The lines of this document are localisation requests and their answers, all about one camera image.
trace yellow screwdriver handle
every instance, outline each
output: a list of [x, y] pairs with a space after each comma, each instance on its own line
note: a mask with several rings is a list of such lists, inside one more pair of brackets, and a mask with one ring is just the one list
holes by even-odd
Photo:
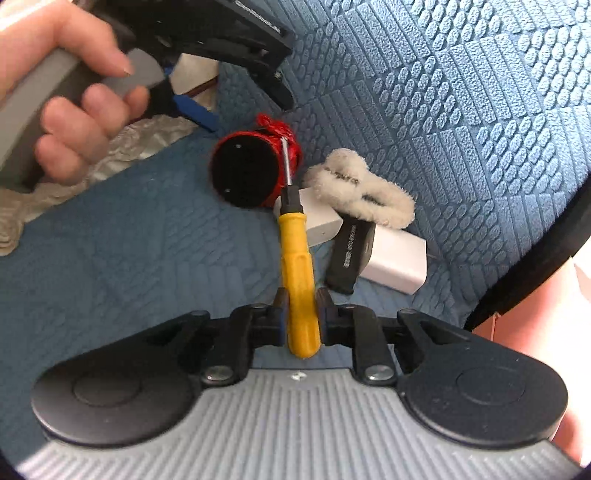
[[278, 221], [283, 286], [289, 292], [290, 300], [287, 343], [295, 356], [309, 358], [320, 349], [320, 327], [312, 256], [306, 237], [306, 216], [303, 213], [284, 213]]

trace black strap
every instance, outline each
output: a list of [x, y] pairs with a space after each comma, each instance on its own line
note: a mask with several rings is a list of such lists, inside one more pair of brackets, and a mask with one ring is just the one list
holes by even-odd
[[373, 240], [369, 234], [374, 231], [375, 224], [345, 213], [343, 225], [335, 237], [330, 264], [326, 270], [326, 285], [331, 290], [344, 295], [352, 295], [357, 277], [361, 273], [361, 261], [365, 245]]

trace finger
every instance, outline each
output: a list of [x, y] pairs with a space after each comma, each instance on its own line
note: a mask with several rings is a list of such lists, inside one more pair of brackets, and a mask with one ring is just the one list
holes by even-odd
[[86, 89], [81, 105], [108, 138], [115, 137], [129, 122], [128, 104], [102, 83], [95, 83]]
[[128, 92], [124, 100], [129, 105], [129, 118], [135, 120], [142, 116], [148, 108], [150, 92], [146, 87], [138, 86]]
[[45, 173], [63, 185], [78, 183], [87, 171], [87, 164], [81, 156], [54, 135], [44, 135], [37, 140], [35, 156]]
[[101, 75], [133, 73], [106, 22], [66, 0], [55, 0], [0, 31], [0, 99], [56, 47], [79, 56]]
[[108, 152], [109, 140], [98, 123], [64, 97], [54, 97], [46, 103], [41, 126], [90, 163]]

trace pink surface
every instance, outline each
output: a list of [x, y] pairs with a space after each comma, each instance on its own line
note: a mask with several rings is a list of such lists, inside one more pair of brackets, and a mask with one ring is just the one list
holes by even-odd
[[553, 441], [576, 462], [588, 462], [582, 457], [591, 449], [591, 304], [581, 292], [573, 260], [475, 333], [537, 358], [560, 374], [569, 406]]

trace screwdriver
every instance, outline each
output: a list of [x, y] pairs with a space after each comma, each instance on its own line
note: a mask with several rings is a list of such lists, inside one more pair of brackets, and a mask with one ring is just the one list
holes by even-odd
[[290, 302], [287, 344], [295, 356], [309, 358], [320, 349], [314, 270], [306, 236], [306, 216], [300, 202], [300, 191], [292, 183], [285, 137], [281, 137], [281, 147], [285, 187], [281, 189], [278, 221], [281, 231], [281, 274]]

